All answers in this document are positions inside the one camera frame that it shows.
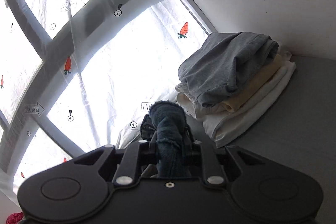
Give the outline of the blue denim jeans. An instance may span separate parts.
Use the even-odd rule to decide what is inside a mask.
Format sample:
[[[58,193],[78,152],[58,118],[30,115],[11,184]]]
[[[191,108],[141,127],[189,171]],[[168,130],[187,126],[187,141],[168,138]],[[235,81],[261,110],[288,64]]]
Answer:
[[[187,119],[183,108],[170,101],[158,101],[151,106],[149,118],[157,134],[157,177],[189,177],[183,141]]]

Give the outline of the folded white garment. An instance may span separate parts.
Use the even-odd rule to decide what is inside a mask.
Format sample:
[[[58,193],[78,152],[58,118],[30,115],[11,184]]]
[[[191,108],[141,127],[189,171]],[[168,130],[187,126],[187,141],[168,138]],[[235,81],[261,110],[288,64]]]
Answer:
[[[273,105],[286,88],[296,64],[290,61],[291,53],[285,50],[281,43],[278,44],[277,54],[284,57],[284,65],[238,111],[234,113],[222,111],[194,118],[202,124],[205,133],[216,143],[218,148],[227,145],[247,131]]]

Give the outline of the red garment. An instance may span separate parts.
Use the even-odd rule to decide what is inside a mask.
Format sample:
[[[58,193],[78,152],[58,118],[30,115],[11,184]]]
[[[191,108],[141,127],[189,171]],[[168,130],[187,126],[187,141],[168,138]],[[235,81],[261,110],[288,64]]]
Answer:
[[[24,214],[20,213],[12,213],[6,219],[6,224],[20,224],[24,220]]]

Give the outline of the folded grey garment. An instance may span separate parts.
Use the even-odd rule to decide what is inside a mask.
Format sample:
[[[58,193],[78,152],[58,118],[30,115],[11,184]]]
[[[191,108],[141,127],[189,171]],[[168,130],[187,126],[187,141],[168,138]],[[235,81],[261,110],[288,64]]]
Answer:
[[[278,42],[253,32],[212,33],[178,69],[179,80],[203,107],[238,95],[274,61]]]

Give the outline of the white carrot print curtain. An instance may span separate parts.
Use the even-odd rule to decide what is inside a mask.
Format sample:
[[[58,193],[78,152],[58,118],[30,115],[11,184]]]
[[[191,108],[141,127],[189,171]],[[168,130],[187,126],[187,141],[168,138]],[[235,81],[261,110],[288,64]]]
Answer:
[[[1,0],[1,191],[126,147],[214,31],[193,0]]]

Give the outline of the folded beige garment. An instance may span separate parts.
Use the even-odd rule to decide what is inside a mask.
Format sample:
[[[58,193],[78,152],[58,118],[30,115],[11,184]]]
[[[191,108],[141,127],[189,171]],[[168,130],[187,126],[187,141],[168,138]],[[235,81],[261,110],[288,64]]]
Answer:
[[[175,87],[175,90],[178,92],[177,102],[193,118],[200,118],[204,115],[222,111],[234,113],[269,82],[274,74],[284,65],[284,62],[284,57],[277,54],[275,59],[270,64],[263,66],[238,95],[230,97],[213,107],[202,107],[195,97],[190,94],[187,84],[184,83],[179,83]]]

